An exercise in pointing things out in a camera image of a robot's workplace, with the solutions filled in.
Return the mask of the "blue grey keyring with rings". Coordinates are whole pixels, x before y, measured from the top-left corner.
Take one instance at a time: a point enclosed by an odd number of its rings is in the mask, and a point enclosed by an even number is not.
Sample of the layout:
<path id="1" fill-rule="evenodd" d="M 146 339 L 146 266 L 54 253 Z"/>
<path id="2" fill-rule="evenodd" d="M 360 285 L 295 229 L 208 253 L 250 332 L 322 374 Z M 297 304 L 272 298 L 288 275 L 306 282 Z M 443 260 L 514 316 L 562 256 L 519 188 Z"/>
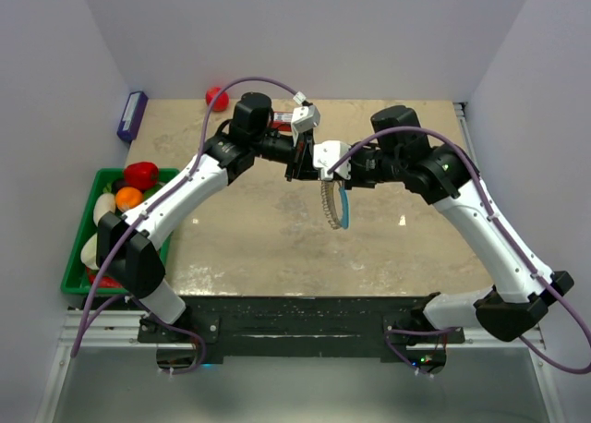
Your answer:
<path id="1" fill-rule="evenodd" d="M 321 181 L 320 198 L 324 215 L 331 229 L 348 229 L 350 206 L 344 184 L 340 181 Z"/>

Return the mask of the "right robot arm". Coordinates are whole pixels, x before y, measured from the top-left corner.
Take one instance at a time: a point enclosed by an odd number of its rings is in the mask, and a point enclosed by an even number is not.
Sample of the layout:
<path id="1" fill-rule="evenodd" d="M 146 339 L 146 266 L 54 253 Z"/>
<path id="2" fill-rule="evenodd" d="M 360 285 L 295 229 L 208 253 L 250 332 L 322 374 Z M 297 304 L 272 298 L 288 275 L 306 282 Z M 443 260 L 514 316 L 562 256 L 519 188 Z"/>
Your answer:
<path id="1" fill-rule="evenodd" d="M 370 118 L 384 135 L 350 160 L 346 187 L 401 182 L 447 219 L 491 277 L 482 291 L 432 295 L 411 320 L 415 338 L 433 342 L 445 328 L 479 327 L 511 342 L 534 328 L 574 286 L 567 271 L 554 271 L 518 236 L 490 196 L 471 160 L 459 147 L 433 147 L 414 109 L 395 105 Z"/>

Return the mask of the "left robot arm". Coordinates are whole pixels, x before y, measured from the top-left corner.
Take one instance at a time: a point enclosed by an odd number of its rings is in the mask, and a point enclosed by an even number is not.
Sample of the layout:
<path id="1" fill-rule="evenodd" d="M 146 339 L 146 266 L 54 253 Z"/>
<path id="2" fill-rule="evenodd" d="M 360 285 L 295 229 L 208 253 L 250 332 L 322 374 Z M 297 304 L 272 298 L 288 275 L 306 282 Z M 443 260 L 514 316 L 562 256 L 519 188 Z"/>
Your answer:
<path id="1" fill-rule="evenodd" d="M 313 130 L 320 123 L 315 105 L 300 101 L 290 119 L 291 134 L 273 128 L 271 99 L 248 92 L 232 117 L 205 141 L 187 168 L 161 190 L 122 216 L 106 213 L 98 223 L 97 264 L 159 321 L 171 342 L 185 340 L 191 319 L 185 301 L 165 280 L 159 250 L 190 213 L 245 173 L 258 158 L 286 165 L 289 179 L 315 180 Z"/>

